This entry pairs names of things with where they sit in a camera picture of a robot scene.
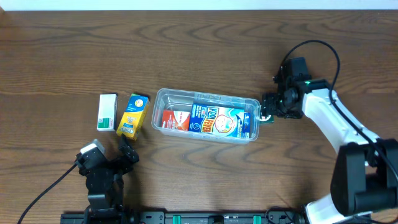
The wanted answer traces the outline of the small green round-logo box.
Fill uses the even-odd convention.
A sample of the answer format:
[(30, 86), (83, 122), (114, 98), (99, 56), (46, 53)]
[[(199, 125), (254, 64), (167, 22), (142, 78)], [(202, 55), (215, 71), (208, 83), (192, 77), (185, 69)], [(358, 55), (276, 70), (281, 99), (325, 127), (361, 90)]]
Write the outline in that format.
[(259, 118), (260, 124), (272, 124), (273, 122), (274, 122), (273, 115), (260, 116), (260, 118)]

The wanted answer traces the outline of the yellow Woods syrup box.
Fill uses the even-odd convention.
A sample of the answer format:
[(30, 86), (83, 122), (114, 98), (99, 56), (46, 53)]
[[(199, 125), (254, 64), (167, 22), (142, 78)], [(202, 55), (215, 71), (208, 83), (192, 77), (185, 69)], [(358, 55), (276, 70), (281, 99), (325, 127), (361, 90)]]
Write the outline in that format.
[(149, 98), (132, 94), (116, 130), (118, 136), (122, 134), (128, 139), (136, 140), (149, 108)]

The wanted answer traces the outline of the blue Kool Fever box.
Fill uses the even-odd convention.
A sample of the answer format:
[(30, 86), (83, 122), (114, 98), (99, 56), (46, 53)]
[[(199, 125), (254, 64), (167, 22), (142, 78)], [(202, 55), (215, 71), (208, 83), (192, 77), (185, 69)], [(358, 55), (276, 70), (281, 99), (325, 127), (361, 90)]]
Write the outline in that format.
[(193, 104), (189, 131), (232, 138), (249, 138), (251, 114), (243, 109)]

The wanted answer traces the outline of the white green Panadol box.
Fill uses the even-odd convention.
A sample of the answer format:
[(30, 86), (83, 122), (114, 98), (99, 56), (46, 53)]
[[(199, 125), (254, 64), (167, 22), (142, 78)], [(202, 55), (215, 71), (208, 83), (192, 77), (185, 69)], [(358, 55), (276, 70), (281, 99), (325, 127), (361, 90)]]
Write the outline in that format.
[(115, 131), (118, 107), (117, 94), (102, 94), (99, 96), (97, 130)]

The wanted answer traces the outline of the red white medicine box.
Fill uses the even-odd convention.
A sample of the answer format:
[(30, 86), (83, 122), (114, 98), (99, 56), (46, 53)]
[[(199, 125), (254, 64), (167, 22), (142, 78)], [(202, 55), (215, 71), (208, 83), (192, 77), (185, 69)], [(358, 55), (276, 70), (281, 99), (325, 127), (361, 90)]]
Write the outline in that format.
[(190, 124), (190, 112), (163, 110), (162, 114), (163, 128), (188, 131), (189, 124)]

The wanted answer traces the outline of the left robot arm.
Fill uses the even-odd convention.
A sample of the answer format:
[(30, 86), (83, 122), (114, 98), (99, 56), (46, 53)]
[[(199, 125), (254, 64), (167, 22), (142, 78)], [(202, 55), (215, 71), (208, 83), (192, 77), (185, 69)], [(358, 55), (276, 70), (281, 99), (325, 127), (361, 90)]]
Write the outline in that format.
[(139, 162), (139, 155), (124, 134), (119, 139), (118, 149), (120, 155), (109, 160), (104, 146), (94, 139), (80, 149), (76, 158), (79, 174), (86, 177), (88, 201), (94, 217), (118, 217), (122, 220), (128, 216), (124, 207), (123, 175), (133, 170), (133, 165)]

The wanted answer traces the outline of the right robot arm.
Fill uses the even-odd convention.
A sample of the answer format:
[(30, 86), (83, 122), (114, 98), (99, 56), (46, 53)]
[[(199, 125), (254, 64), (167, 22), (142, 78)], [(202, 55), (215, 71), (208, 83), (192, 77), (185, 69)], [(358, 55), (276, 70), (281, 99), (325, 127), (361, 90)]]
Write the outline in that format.
[(370, 214), (397, 208), (397, 140), (382, 139), (341, 103), (327, 80), (314, 80), (302, 57), (284, 60), (264, 116), (311, 119), (337, 154), (330, 193), (304, 207), (306, 223), (372, 223)]

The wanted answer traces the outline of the clear plastic container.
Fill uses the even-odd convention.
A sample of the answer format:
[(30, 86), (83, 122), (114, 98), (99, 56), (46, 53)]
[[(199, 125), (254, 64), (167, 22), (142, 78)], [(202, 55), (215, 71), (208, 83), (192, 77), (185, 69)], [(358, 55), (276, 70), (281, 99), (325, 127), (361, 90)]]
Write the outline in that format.
[(247, 144), (259, 135), (260, 108), (252, 98), (163, 88), (152, 127), (170, 136)]

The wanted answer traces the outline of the black mounting rail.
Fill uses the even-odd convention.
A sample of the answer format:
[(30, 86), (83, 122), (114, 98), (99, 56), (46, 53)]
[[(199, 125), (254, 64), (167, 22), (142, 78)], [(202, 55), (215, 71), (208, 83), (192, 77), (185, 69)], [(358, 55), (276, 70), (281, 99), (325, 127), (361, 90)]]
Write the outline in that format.
[(99, 216), (93, 212), (66, 213), (60, 217), (61, 224), (115, 223), (115, 224), (306, 224), (304, 214), (283, 212), (266, 213), (165, 213), (141, 212), (113, 217)]

